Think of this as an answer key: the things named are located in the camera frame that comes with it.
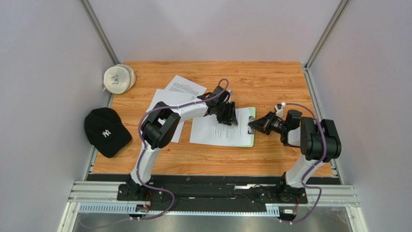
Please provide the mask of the signature page paper sheet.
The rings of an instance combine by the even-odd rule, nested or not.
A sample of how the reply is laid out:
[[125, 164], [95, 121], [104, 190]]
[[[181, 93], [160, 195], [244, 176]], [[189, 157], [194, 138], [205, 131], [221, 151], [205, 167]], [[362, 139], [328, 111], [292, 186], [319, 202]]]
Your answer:
[[190, 143], [230, 147], [252, 147], [254, 134], [250, 134], [250, 117], [255, 118], [256, 108], [245, 107], [235, 110], [238, 125], [224, 125], [217, 122], [215, 115], [197, 117], [192, 120]]

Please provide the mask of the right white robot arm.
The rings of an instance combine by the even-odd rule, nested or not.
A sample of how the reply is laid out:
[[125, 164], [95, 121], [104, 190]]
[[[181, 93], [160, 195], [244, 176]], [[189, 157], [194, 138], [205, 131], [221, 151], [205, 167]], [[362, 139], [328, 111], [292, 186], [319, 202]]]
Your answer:
[[337, 128], [330, 119], [318, 121], [303, 116], [300, 111], [289, 110], [286, 119], [282, 119], [278, 113], [269, 112], [249, 122], [248, 126], [266, 135], [278, 133], [284, 146], [300, 149], [301, 155], [294, 166], [276, 184], [277, 194], [301, 193], [314, 172], [341, 153]]

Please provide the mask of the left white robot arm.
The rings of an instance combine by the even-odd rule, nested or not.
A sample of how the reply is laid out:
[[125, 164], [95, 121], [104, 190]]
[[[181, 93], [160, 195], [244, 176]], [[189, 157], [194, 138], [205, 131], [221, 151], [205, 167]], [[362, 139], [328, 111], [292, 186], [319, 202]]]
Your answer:
[[161, 150], [171, 142], [179, 123], [198, 117], [215, 116], [218, 123], [237, 126], [235, 102], [231, 92], [217, 86], [213, 92], [182, 104], [160, 101], [140, 119], [141, 151], [127, 186], [135, 194], [148, 187], [152, 169]]

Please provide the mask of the text-filled paper sheet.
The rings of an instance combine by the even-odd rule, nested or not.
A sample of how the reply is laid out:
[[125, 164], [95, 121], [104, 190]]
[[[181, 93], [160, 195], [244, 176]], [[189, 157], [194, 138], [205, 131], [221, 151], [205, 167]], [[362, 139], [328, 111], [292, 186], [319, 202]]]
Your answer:
[[193, 100], [198, 96], [203, 95], [206, 91], [206, 87], [176, 75], [164, 90], [189, 94]]

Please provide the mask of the blank white paper sheet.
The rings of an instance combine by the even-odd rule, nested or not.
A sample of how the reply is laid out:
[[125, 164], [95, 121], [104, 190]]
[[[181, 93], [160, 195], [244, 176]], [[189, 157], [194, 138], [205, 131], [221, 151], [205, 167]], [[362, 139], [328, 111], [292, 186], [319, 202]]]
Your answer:
[[[158, 102], [164, 102], [167, 105], [182, 105], [184, 103], [190, 102], [193, 99], [194, 96], [188, 93], [157, 89], [146, 112], [152, 110]], [[179, 123], [171, 142], [179, 142], [183, 126], [184, 122]]]

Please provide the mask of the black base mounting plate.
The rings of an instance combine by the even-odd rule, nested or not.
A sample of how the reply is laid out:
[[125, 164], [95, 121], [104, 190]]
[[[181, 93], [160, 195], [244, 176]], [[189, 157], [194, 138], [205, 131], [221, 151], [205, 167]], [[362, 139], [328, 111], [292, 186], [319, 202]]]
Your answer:
[[153, 175], [141, 186], [131, 177], [119, 185], [117, 200], [143, 201], [151, 210], [263, 212], [265, 204], [307, 204], [304, 188], [279, 176]]

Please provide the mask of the cream round zip pouch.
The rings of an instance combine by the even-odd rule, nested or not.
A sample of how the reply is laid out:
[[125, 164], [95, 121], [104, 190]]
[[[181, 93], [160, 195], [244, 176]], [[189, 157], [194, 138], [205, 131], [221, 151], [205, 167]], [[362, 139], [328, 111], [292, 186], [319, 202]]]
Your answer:
[[136, 81], [136, 76], [131, 67], [118, 64], [110, 67], [103, 74], [103, 90], [120, 95], [130, 90]]

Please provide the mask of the black NY baseball cap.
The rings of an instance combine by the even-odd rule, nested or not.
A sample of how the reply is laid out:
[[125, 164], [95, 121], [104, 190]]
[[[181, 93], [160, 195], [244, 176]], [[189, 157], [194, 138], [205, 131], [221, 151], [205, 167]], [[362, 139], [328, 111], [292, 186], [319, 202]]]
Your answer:
[[85, 118], [84, 130], [89, 143], [107, 158], [132, 141], [117, 112], [107, 107], [93, 109]]

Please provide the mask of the aluminium front rail frame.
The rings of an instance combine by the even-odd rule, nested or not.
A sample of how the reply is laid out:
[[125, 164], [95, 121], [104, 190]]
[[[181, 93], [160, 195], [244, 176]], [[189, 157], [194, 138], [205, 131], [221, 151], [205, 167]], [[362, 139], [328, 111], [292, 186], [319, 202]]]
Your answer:
[[[58, 228], [59, 232], [72, 232], [79, 213], [102, 214], [137, 214], [135, 210], [142, 201], [118, 201], [116, 196], [120, 182], [112, 181], [75, 181]], [[316, 199], [318, 209], [343, 208], [348, 216], [348, 223], [355, 232], [367, 231], [360, 205], [354, 188], [348, 185], [322, 185], [322, 194], [307, 190], [308, 204], [311, 207]], [[280, 209], [286, 205], [266, 203], [262, 210], [175, 210], [168, 216], [223, 216], [223, 217], [269, 217], [276, 218]]]

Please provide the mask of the right aluminium corner post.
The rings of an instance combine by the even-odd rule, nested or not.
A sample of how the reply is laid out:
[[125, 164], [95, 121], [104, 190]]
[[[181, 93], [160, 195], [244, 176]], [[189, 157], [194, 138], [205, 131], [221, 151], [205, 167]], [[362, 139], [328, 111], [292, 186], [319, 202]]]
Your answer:
[[331, 36], [334, 28], [339, 22], [340, 18], [343, 16], [345, 10], [350, 4], [351, 0], [340, 0], [337, 8], [335, 9], [332, 17], [330, 18], [328, 24], [326, 25], [322, 35], [320, 36], [318, 42], [316, 43], [311, 55], [309, 56], [308, 61], [305, 63], [305, 69], [310, 70], [314, 65], [317, 57], [320, 55], [323, 47], [327, 43], [329, 37]]

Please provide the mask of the aluminium corner post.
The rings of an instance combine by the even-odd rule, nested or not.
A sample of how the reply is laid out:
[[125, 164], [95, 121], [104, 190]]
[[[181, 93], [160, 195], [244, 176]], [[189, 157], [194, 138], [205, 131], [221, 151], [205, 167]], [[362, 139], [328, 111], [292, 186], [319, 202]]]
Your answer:
[[317, 57], [320, 55], [323, 47], [327, 43], [329, 37], [331, 36], [334, 28], [339, 22], [340, 18], [343, 16], [345, 10], [350, 4], [351, 0], [340, 0], [337, 8], [335, 9], [332, 17], [330, 18], [328, 24], [326, 25], [322, 35], [320, 36], [318, 42], [316, 43], [311, 55], [309, 56], [308, 61], [305, 63], [305, 69], [310, 70], [314, 65]]
[[104, 32], [103, 27], [101, 26], [101, 23], [90, 3], [89, 0], [80, 0], [79, 1], [80, 4], [82, 5], [89, 21], [91, 22], [94, 30], [96, 31], [97, 36], [99, 37], [107, 55], [109, 56], [111, 62], [113, 63], [113, 65], [117, 65], [120, 64], [120, 61], [112, 47], [112, 45], [109, 42], [109, 39], [107, 37], [107, 35]]

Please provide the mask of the left aluminium corner post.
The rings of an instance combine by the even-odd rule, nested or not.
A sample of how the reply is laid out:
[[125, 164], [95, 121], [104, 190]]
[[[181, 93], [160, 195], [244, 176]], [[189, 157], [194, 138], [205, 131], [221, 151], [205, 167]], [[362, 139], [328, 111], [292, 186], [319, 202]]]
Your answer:
[[91, 22], [94, 30], [96, 31], [97, 36], [99, 37], [107, 55], [109, 56], [111, 62], [113, 63], [113, 65], [117, 65], [120, 64], [120, 61], [112, 47], [112, 45], [109, 42], [109, 39], [107, 37], [107, 35], [104, 32], [103, 27], [101, 26], [101, 23], [90, 3], [89, 0], [80, 0], [79, 1], [80, 4], [82, 5], [89, 21]]

